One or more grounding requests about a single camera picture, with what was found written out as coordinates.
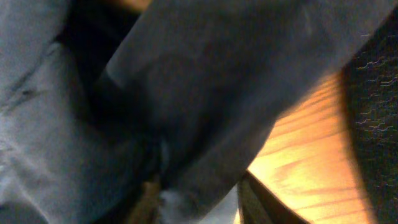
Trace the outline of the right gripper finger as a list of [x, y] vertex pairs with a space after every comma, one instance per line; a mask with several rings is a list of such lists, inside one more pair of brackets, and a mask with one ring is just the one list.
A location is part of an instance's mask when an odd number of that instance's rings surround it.
[[240, 223], [309, 224], [304, 218], [287, 208], [249, 171], [246, 171], [237, 187]]

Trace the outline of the navy blue shorts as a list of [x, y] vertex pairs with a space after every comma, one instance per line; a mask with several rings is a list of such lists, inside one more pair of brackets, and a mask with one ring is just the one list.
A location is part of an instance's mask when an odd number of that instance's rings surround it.
[[1, 2], [2, 223], [232, 223], [279, 116], [396, 1]]

